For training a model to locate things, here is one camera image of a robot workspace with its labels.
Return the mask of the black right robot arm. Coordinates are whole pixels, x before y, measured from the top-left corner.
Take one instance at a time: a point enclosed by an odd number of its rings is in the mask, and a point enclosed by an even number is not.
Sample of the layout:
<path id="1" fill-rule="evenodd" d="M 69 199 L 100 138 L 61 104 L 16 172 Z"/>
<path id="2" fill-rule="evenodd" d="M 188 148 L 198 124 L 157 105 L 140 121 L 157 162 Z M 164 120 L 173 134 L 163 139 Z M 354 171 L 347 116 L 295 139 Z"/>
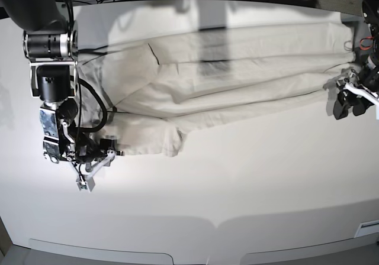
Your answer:
<path id="1" fill-rule="evenodd" d="M 31 94 L 42 101 L 40 122 L 44 156 L 53 163 L 109 166 L 116 156 L 114 141 L 95 142 L 90 135 L 108 119 L 93 87 L 78 75 L 78 29 L 72 0 L 1 0 L 8 16 L 23 29 L 23 51 L 30 64 Z M 98 102 L 102 119 L 81 127 L 82 95 L 86 87 Z"/>

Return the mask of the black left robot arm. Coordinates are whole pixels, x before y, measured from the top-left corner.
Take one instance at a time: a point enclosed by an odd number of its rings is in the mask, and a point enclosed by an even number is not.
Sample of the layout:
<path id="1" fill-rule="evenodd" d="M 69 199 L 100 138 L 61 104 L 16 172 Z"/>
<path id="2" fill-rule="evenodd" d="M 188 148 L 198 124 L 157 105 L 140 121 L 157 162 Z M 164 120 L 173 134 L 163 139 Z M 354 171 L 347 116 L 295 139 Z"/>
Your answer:
<path id="1" fill-rule="evenodd" d="M 371 35 L 359 42 L 361 51 L 369 51 L 362 69 L 351 69 L 336 82 L 337 98 L 333 106 L 336 120 L 346 118 L 349 111 L 357 117 L 374 106 L 378 112 L 378 0 L 362 0 L 362 15 Z"/>

